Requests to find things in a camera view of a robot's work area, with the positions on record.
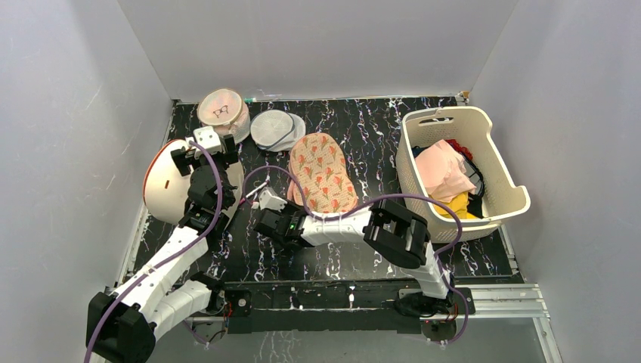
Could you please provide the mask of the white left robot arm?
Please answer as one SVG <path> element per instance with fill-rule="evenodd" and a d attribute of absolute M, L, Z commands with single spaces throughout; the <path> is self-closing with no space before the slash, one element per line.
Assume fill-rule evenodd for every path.
<path fill-rule="evenodd" d="M 221 240 L 242 198 L 243 166 L 231 135 L 212 128 L 169 141 L 143 182 L 149 214 L 173 226 L 169 239 L 126 282 L 88 306 L 85 361 L 145 362 L 157 341 L 197 312 L 225 307 L 220 283 L 203 273 L 177 280 Z"/>

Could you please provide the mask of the peach patterned mesh laundry bag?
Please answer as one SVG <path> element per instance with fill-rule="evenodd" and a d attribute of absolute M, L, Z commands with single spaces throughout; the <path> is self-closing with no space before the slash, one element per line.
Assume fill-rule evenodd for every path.
<path fill-rule="evenodd" d="M 348 176 L 345 155 L 327 133 L 302 137 L 290 151 L 290 182 L 287 199 L 316 213 L 345 213 L 358 204 Z"/>

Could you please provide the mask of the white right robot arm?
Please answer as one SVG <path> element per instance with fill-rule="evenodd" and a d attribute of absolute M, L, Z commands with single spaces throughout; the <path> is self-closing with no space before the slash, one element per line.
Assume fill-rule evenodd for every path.
<path fill-rule="evenodd" d="M 438 267 L 427 221 L 392 200 L 377 201 L 353 213 L 314 213 L 286 203 L 259 207 L 254 227 L 284 249 L 336 243 L 366 244 L 418 282 L 414 293 L 399 293 L 393 307 L 404 316 L 452 315 L 456 295 L 450 275 Z"/>

